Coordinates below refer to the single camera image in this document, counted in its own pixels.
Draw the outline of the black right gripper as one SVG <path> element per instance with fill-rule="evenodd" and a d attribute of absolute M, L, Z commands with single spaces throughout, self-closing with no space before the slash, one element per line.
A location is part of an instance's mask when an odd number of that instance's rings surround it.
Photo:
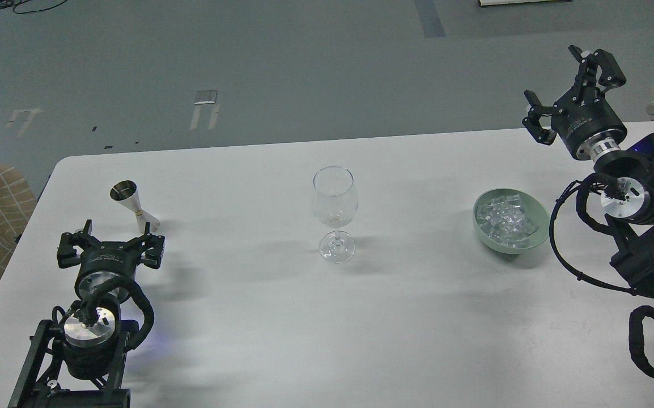
<path fill-rule="evenodd" d="M 525 90 L 529 108 L 522 124 L 535 142 L 550 146 L 558 133 L 573 159 L 591 160 L 589 150 L 598 141 L 610 138 L 620 143 L 627 137 L 627 127 L 606 100 L 606 94 L 624 86 L 627 78 L 606 50 L 590 52 L 570 45 L 568 51 L 579 63 L 568 95 L 555 106 L 544 106 L 534 91 Z M 552 117 L 553 128 L 543 127 L 541 118 Z"/>

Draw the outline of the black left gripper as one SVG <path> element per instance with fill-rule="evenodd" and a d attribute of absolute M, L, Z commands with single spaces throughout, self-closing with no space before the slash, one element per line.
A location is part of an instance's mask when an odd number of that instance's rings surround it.
<path fill-rule="evenodd" d="M 115 277 L 135 280 L 136 268 L 143 265 L 160 269 L 165 237 L 151 232 L 151 223 L 144 224 L 144 233 L 125 243 L 101 243 L 91 235 L 93 220 L 86 220 L 81 230 L 64 232 L 57 248 L 60 269 L 80 265 L 75 293 L 84 300 L 100 284 Z"/>

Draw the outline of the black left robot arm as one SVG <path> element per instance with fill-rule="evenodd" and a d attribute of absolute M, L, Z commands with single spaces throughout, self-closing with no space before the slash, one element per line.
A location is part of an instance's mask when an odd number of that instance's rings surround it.
<path fill-rule="evenodd" d="M 57 249 L 62 269 L 78 267 L 76 299 L 42 320 L 15 384 L 10 407 L 128 407 L 122 386 L 127 355 L 146 340 L 155 313 L 135 275 L 158 269 L 165 238 L 151 223 L 126 242 L 102 241 L 87 220 L 65 232 Z"/>

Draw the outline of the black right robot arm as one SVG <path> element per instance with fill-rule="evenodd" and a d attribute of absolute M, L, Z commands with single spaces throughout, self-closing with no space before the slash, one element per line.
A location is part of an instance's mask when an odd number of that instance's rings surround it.
<path fill-rule="evenodd" d="M 578 70 L 564 95 L 545 105 L 534 91 L 524 91 L 529 106 L 522 124 L 533 139 L 549 146 L 560 138 L 574 160 L 593 163 L 592 173 L 568 184 L 556 199 L 548 240 L 559 263 L 578 281 L 654 299 L 654 133 L 623 150 L 620 143 L 627 137 L 627 127 L 606 95 L 624 86 L 627 78 L 606 50 L 584 51 L 571 45 L 568 51 L 578 62 Z M 627 287 L 590 277 L 561 256 L 555 222 L 571 196 L 576 197 L 579 219 L 614 239 L 617 252 L 609 263 Z M 633 364 L 654 379 L 654 366 L 645 353 L 645 318 L 654 320 L 654 307 L 641 305 L 630 313 L 628 351 Z"/>

